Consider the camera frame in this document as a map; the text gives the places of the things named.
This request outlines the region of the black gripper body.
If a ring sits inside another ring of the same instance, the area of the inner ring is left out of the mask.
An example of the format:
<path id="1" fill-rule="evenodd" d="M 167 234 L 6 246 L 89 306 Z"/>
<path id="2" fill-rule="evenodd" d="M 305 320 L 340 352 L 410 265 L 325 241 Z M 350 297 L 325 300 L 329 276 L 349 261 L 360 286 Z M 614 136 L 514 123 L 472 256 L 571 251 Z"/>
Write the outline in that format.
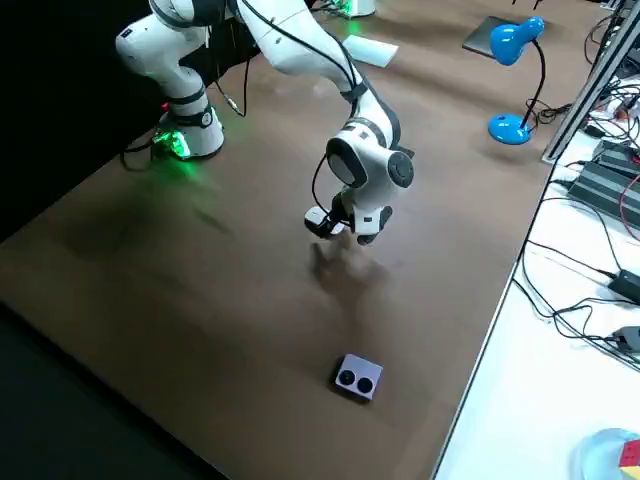
<path id="1" fill-rule="evenodd" d="M 381 210 L 381 213 L 380 213 L 379 231 L 376 234 L 358 235 L 357 238 L 356 238 L 357 243 L 359 245 L 369 245 L 369 244 L 371 244 L 376 239 L 376 237 L 384 230 L 384 227 L 385 227 L 386 223 L 388 222 L 388 220 L 391 218 L 392 215 L 393 215 L 393 208 L 392 207 L 384 207 Z"/>

